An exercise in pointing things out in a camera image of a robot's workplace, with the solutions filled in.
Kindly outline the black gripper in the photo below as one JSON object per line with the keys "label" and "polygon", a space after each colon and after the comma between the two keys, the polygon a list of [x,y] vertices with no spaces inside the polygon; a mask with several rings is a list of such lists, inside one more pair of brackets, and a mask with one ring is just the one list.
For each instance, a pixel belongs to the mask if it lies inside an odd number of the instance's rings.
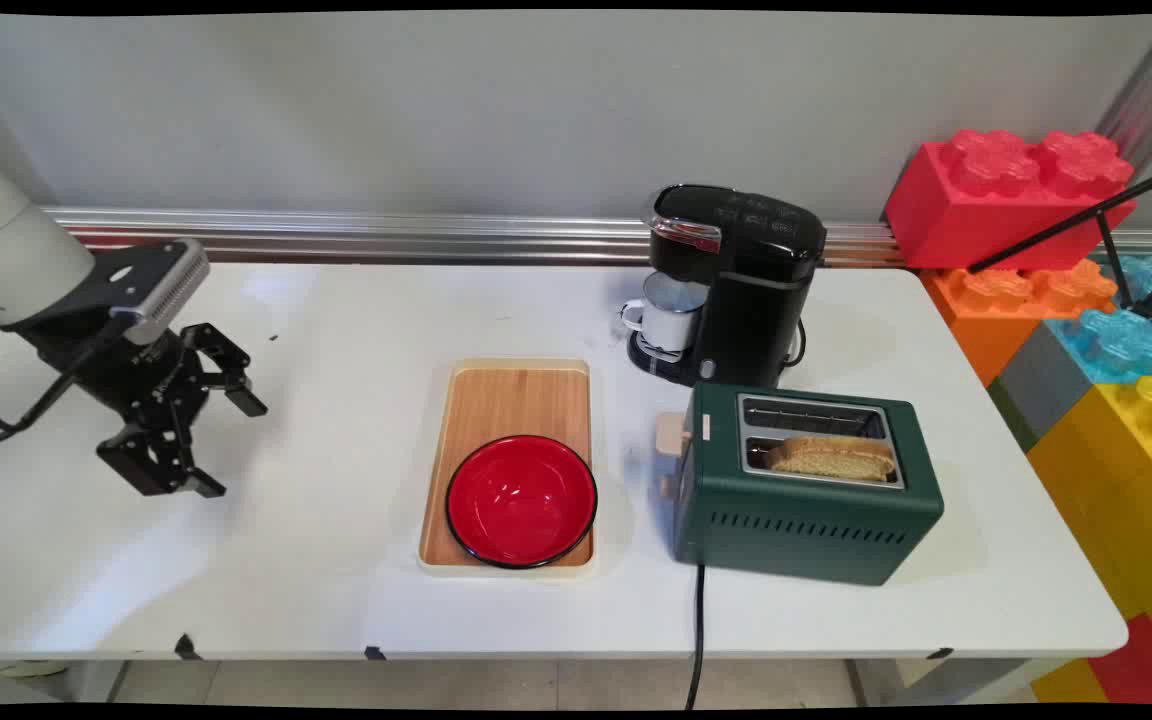
{"label": "black gripper", "polygon": [[18,323],[18,338],[59,377],[18,429],[31,427],[76,387],[124,420],[96,455],[143,497],[194,491],[205,498],[227,493],[197,464],[192,425],[210,391],[220,391],[247,416],[265,416],[247,369],[251,357],[215,325],[200,323],[138,344],[128,340],[129,314],[54,314]]}

